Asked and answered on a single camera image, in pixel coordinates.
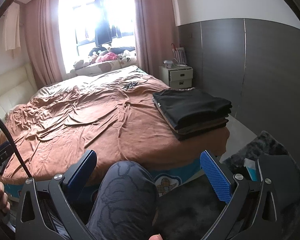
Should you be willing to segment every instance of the white cabinet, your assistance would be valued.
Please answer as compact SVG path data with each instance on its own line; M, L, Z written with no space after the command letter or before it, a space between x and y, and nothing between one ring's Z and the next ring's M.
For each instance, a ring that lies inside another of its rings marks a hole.
M193 69L190 67L159 67L160 80L173 89L192 87Z

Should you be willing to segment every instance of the wrinkled sheet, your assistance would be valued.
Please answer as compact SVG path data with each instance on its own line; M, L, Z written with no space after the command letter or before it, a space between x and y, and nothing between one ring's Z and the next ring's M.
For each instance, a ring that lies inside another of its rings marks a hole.
M124 90L130 82L138 85ZM87 149L97 153L88 184L108 168L132 160L149 170L190 164L203 150L226 151L226 127L178 141L154 106L152 93L167 86L136 66L95 77L78 76L39 90L8 116L6 125L36 180L51 179L76 163ZM26 174L13 155L2 182L19 185Z

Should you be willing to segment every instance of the folded clothes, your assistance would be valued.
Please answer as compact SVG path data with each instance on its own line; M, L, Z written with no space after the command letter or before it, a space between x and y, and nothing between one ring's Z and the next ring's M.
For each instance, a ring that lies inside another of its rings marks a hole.
M158 102L155 99L153 99L153 102L156 105L156 107L158 108L159 112L162 114L162 116L165 119L165 121L167 122L167 124L170 126L170 129L174 133L177 133L178 135L186 135L189 133L210 129L210 128L213 128L213 127L216 127L216 126L219 126L219 125L222 125L222 124L225 124L228 122L226 117L228 117L229 115L227 114L226 116L223 116L223 117L215 119L215 120L206 121L206 122L198 122L198 123L189 125L187 127L181 128L179 130L175 130L173 128L173 126L171 125L171 123L169 122L169 120L167 119L167 117L163 114Z
M225 119L225 120L226 121L223 124L220 124L220 125L217 125L217 126L214 126L214 127L210 127L210 128L206 128L206 129L203 129L203 130L191 132L191 133L188 133L188 134L185 134L185 135L178 134L178 133L174 132L173 130L172 130L172 132L173 132L174 136L178 139L178 141L183 141L183 140L189 139L191 137L195 137L195 136L198 136L200 134L210 132L212 130L223 128L223 127L226 126L227 122L229 121L227 119Z
M166 89L153 94L162 115L172 128L180 130L193 124L220 119L229 113L231 102L205 93L201 89L172 90Z

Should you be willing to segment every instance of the pink curtain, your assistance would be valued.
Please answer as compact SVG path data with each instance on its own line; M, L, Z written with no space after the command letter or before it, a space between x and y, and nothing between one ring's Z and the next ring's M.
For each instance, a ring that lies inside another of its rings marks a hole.
M37 87L62 81L53 42L50 0L26 4L25 36Z
M159 66L173 59L171 43L178 46L172 0L134 0L135 36L139 67L159 77Z

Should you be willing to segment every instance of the screw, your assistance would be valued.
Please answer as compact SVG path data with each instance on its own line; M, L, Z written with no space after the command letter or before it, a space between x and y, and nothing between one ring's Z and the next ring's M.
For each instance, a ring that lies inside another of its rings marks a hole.
M266 178L266 179L265 179L265 183L266 183L266 184L271 184L271 179Z
M33 179L32 179L32 178L29 178L29 179L26 180L26 184L30 184L30 183L32 183L32 182L33 182Z
M243 176L241 174L236 174L234 176L237 180L243 180Z
M55 180L60 180L62 178L62 174L57 174L57 175L54 175L53 177Z

